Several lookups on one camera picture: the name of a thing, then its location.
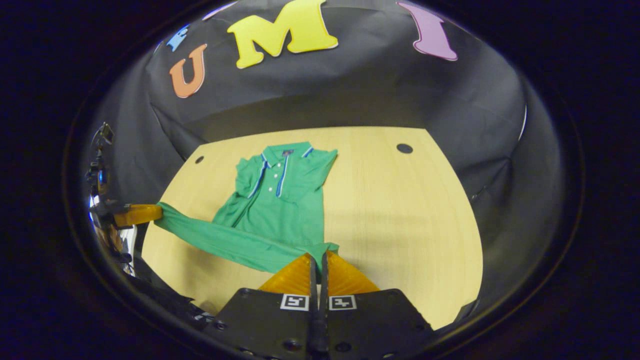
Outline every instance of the orange letter u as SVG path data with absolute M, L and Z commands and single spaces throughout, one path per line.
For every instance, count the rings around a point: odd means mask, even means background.
M 207 44 L 202 44 L 196 47 L 189 57 L 193 61 L 193 80 L 190 83 L 186 83 L 184 80 L 184 71 L 182 70 L 182 66 L 187 61 L 182 59 L 178 61 L 172 68 L 169 70 L 169 74 L 171 75 L 171 80 L 173 81 L 173 91 L 175 91 L 175 95 L 178 97 L 185 98 L 189 97 L 196 93 L 202 86 L 204 82 L 204 49 L 207 47 Z

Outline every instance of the screw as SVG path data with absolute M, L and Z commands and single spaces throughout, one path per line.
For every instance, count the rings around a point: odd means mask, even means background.
M 335 350 L 339 352 L 347 352 L 351 350 L 351 344 L 345 343 L 343 341 L 342 343 L 339 343 L 338 345 L 335 346 Z

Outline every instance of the foam letter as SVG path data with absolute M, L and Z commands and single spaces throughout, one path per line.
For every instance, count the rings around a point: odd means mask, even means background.
M 251 15 L 231 25 L 228 33 L 236 35 L 238 53 L 236 66 L 244 69 L 260 63 L 264 54 L 255 50 L 254 42 L 272 56 L 279 56 L 287 33 L 291 42 L 287 49 L 292 53 L 331 49 L 338 46 L 338 39 L 329 35 L 320 11 L 325 0 L 294 0 L 287 3 L 275 22 Z
M 171 74 L 171 80 L 173 81 L 173 91 L 175 91 L 175 95 L 178 97 L 185 98 L 189 97 L 196 93 L 202 86 L 202 82 L 204 81 L 204 49 L 206 49 L 207 44 L 202 44 L 196 47 L 189 57 L 193 61 L 193 80 L 190 83 L 186 83 L 184 80 L 184 71 L 182 70 L 182 66 L 187 61 L 182 59 L 178 61 L 172 68 L 169 70 L 169 74 Z
M 189 25 L 178 30 L 178 32 L 173 37 L 171 37 L 169 42 L 166 43 L 167 46 L 171 46 L 171 52 L 174 52 L 178 48 L 178 46 L 180 46 L 180 43 L 184 40 L 184 37 L 187 36 L 187 31 L 189 31 L 188 27 Z
M 420 38 L 413 43 L 413 47 L 423 54 L 437 56 L 446 60 L 457 60 L 458 55 L 449 47 L 447 35 L 442 29 L 444 21 L 428 11 L 414 5 L 396 3 L 409 10 L 415 25 L 418 27 Z

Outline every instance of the blue stripe trim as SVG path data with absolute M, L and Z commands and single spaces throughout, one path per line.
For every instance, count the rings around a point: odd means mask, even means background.
M 302 154 L 302 157 L 303 157 L 303 158 L 306 158 L 306 157 L 307 157 L 307 155 L 311 154 L 311 152 L 312 152 L 313 150 L 314 150 L 314 148 L 313 148 L 313 147 L 308 148 L 308 149 L 307 149 L 307 151 L 305 151 L 305 153 L 304 153 L 304 154 Z
M 271 168 L 271 164 L 269 164 L 269 160 L 267 160 L 267 158 L 264 156 L 264 152 L 260 155 L 262 156 L 262 160 L 264 160 L 264 162 L 267 163 L 267 165 L 269 165 L 269 168 Z
M 262 175 L 264 174 L 264 169 L 266 168 L 267 168 L 267 161 L 265 160 L 262 162 L 262 169 L 260 169 L 260 176 L 258 177 L 258 181 L 255 182 L 255 186 L 253 187 L 251 194 L 249 194 L 249 196 L 246 197 L 247 199 L 251 199 L 251 197 L 258 190 L 258 186 L 260 186 L 260 180 L 262 179 Z
M 289 163 L 289 157 L 284 160 L 284 170 L 282 170 L 282 176 L 280 177 L 280 181 L 278 182 L 278 189 L 276 190 L 276 196 L 280 197 L 282 195 L 282 184 L 284 184 L 284 177 L 287 175 L 287 164 Z

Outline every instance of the shirt sleeve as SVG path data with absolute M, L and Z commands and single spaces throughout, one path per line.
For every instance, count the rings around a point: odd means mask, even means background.
M 322 187 L 338 155 L 338 150 L 313 150 L 300 165 L 301 168 L 287 175 L 282 186 L 282 198 L 289 202 L 296 202 L 304 195 Z
M 242 197 L 251 197 L 262 177 L 264 162 L 260 156 L 254 156 L 249 160 L 241 159 L 236 165 L 236 193 Z

